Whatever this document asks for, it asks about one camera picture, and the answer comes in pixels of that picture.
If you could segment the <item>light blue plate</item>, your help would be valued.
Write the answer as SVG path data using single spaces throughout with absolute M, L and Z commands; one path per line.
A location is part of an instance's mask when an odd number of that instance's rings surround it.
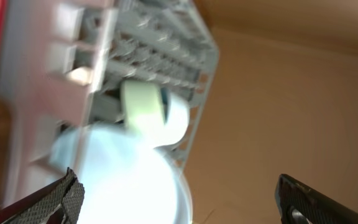
M 85 188 L 78 223 L 189 224 L 193 205 L 172 160 L 118 126 L 96 123 L 77 173 Z

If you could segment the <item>mint green bowl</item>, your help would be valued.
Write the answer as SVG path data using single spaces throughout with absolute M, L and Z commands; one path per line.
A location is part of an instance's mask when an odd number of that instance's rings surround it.
M 158 137 L 165 126 L 161 89 L 157 84 L 125 80 L 121 84 L 124 125 L 143 138 Z

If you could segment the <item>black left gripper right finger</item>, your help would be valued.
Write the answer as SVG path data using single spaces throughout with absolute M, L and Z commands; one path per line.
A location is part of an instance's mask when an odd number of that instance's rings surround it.
M 317 190 L 281 174 L 275 201 L 282 224 L 358 224 L 358 213 Z

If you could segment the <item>light blue bowl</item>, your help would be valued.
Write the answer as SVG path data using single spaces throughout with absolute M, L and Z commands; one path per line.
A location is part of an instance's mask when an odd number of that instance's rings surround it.
M 190 106 L 187 100 L 167 88 L 160 90 L 158 110 L 154 113 L 151 138 L 154 147 L 178 143 L 185 136 L 190 123 Z

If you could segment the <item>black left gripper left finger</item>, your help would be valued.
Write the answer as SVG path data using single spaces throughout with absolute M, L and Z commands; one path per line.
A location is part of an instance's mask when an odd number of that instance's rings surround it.
M 76 224 L 85 188 L 73 170 L 64 177 L 0 210 L 3 224 Z

